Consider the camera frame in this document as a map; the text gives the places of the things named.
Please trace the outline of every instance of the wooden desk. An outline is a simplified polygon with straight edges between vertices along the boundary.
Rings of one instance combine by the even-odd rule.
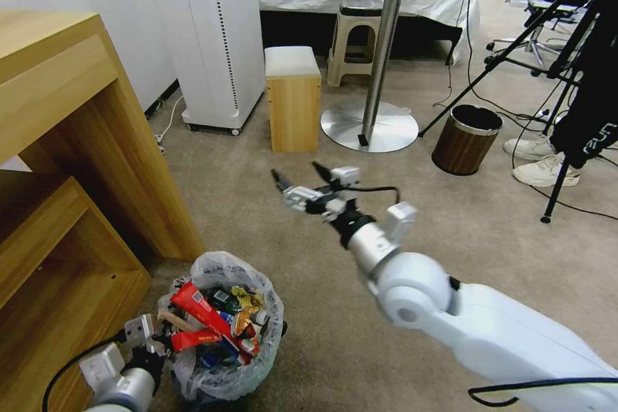
[[[97,14],[0,10],[0,163],[73,176],[138,257],[204,250]]]

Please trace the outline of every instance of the white cabinet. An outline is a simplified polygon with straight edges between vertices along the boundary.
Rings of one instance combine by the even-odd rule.
[[[258,0],[155,0],[184,121],[238,133],[266,85]]]

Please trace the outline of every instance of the wooden cabinet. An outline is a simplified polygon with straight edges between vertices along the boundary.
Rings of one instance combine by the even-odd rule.
[[[0,171],[0,189],[0,410],[35,412],[66,361],[133,317],[150,276],[73,178]],[[50,410],[88,397],[76,365]]]
[[[0,164],[73,176],[139,257],[203,245],[96,14],[0,10]]]
[[[0,10],[0,410],[37,411],[69,359],[113,335],[139,259],[203,245],[96,14]],[[77,366],[51,410],[81,411]]]

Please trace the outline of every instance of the white sneaker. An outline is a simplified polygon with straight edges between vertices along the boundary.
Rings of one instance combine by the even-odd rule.
[[[556,153],[547,135],[537,135],[534,140],[520,140],[519,142],[517,138],[512,138],[504,143],[504,151],[510,155],[514,151],[515,156],[528,161],[538,161]]]
[[[524,164],[513,169],[513,177],[534,187],[551,187],[556,184],[558,173],[565,159],[564,153],[550,154],[536,163]],[[563,185],[573,187],[579,182],[581,169],[569,167]]]

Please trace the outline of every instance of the trash can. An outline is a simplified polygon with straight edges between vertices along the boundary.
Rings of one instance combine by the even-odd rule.
[[[474,174],[502,124],[502,118],[490,109],[469,104],[455,106],[431,154],[433,163],[449,174]]]
[[[208,288],[238,285],[238,288],[253,289],[259,294],[269,318],[263,327],[259,353],[246,365],[209,366],[200,358],[197,347],[175,353],[168,360],[173,388],[194,408],[211,402],[233,401],[253,392],[268,376],[286,328],[283,303],[272,283],[264,274],[232,254],[207,252],[193,263],[189,276],[178,277],[172,282],[170,292],[159,298],[159,309],[168,310],[172,295],[188,281],[204,291],[204,298],[207,298]]]

